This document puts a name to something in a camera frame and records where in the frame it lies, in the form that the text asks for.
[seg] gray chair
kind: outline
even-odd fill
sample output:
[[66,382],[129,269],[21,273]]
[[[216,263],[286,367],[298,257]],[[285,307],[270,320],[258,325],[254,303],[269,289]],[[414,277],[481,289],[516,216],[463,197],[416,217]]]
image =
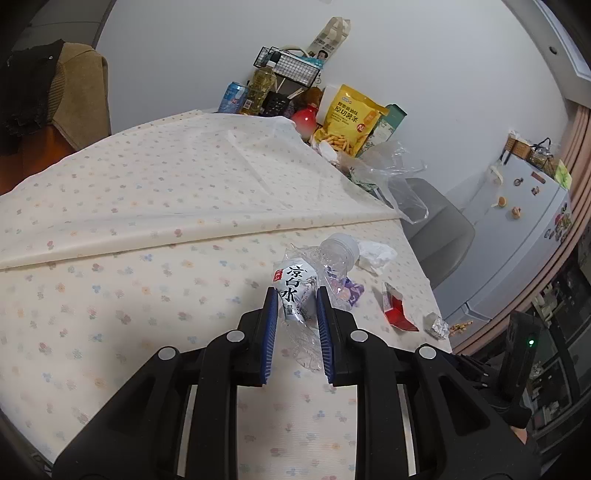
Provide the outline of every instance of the gray chair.
[[434,289],[466,256],[474,240],[474,227],[427,181],[407,179],[407,182],[427,205],[429,215],[426,220],[414,225],[401,220],[402,229]]

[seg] metal screw head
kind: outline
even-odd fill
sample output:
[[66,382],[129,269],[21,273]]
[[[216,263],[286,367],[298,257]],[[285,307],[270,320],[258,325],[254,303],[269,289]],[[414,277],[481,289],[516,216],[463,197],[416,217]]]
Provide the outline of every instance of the metal screw head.
[[170,360],[177,355],[177,351],[171,346],[165,346],[158,351],[158,358],[161,360]]
[[241,332],[240,330],[232,330],[231,332],[228,332],[226,338],[229,342],[240,342],[244,338],[244,332]]
[[351,340],[354,340],[355,342],[364,342],[369,338],[369,335],[367,334],[367,332],[364,332],[363,330],[354,330],[353,332],[351,332]]
[[437,355],[437,352],[431,346],[422,346],[418,351],[418,354],[427,360],[432,360]]

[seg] cooking oil bottle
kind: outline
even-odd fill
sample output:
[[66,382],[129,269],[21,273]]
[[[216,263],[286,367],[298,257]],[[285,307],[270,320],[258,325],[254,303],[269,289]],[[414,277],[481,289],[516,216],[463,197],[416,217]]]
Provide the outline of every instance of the cooking oil bottle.
[[262,103],[271,88],[275,85],[277,77],[273,73],[273,68],[281,58],[281,53],[275,52],[267,61],[267,65],[257,69],[248,84],[248,95],[246,102],[240,113],[243,115],[258,115],[261,111]]

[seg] snack food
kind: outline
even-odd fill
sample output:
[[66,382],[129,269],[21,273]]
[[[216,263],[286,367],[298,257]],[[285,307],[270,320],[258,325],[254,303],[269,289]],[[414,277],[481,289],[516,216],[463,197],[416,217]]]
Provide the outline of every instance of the snack food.
[[341,85],[314,139],[326,140],[336,151],[354,157],[388,109],[347,85]]

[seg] black wire rack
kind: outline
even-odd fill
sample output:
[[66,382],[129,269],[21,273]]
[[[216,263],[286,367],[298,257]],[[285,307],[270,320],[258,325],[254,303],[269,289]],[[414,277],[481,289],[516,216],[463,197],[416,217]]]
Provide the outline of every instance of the black wire rack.
[[255,63],[253,65],[258,69],[265,67],[271,58],[271,55],[276,51],[281,53],[281,58],[277,62],[277,65],[275,65],[273,68],[273,72],[275,72],[276,75],[291,80],[292,82],[299,83],[300,85],[307,88],[310,88],[312,85],[314,85],[314,81],[316,81],[316,77],[320,73],[320,68],[299,58],[296,55],[282,51],[279,48],[263,47],[256,57]]

